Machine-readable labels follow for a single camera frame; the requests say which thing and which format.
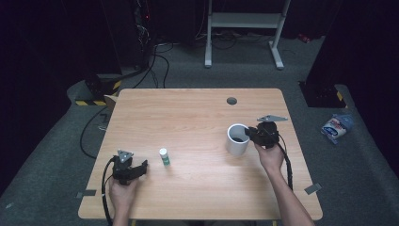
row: black base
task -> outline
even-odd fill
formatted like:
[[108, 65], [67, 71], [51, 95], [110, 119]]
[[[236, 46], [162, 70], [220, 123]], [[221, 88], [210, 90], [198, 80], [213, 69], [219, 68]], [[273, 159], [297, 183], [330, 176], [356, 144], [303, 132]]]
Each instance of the black base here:
[[346, 107], [343, 96], [333, 86], [322, 87], [320, 85], [306, 84], [306, 82], [299, 82], [299, 86], [308, 107]]

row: white mug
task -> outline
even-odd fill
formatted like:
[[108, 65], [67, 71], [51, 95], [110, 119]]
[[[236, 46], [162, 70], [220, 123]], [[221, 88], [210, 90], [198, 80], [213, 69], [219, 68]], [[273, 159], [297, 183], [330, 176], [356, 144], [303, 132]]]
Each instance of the white mug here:
[[236, 123], [227, 130], [226, 149], [232, 155], [239, 156], [246, 151], [249, 136], [246, 135], [245, 129], [248, 129], [246, 125]]

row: glue stick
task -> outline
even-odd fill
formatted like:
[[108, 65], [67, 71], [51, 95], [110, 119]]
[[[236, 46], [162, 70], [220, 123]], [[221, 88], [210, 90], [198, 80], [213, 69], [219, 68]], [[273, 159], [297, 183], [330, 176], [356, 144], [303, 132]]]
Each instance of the glue stick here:
[[161, 155], [162, 161], [164, 162], [164, 166], [170, 165], [168, 150], [166, 148], [159, 150], [159, 155]]

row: person's right hand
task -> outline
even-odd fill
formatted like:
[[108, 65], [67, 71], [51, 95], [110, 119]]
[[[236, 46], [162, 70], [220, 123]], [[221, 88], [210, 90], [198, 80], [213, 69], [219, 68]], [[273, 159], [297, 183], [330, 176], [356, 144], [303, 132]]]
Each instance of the person's right hand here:
[[284, 154], [279, 148], [279, 145], [275, 144], [273, 148], [266, 149], [255, 143], [255, 148], [258, 150], [261, 164], [268, 174], [281, 171]]

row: light wood surface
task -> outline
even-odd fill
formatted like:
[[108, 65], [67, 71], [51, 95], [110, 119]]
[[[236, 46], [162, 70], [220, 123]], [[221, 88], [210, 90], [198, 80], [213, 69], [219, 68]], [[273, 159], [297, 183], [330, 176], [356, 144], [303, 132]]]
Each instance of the light wood surface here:
[[[227, 99], [237, 99], [229, 105]], [[256, 127], [265, 115], [287, 117], [277, 126], [293, 167], [294, 192], [313, 219], [323, 213], [287, 106], [279, 89], [124, 89], [108, 125], [84, 197], [81, 218], [105, 218], [101, 179], [117, 149], [134, 153], [134, 166], [149, 160], [139, 179], [131, 218], [277, 219], [279, 208], [253, 142], [241, 156], [225, 149], [234, 123]], [[167, 148], [170, 166], [159, 155]], [[111, 174], [112, 164], [108, 169]], [[281, 169], [286, 178], [286, 167]], [[108, 199], [111, 216], [112, 203]]]

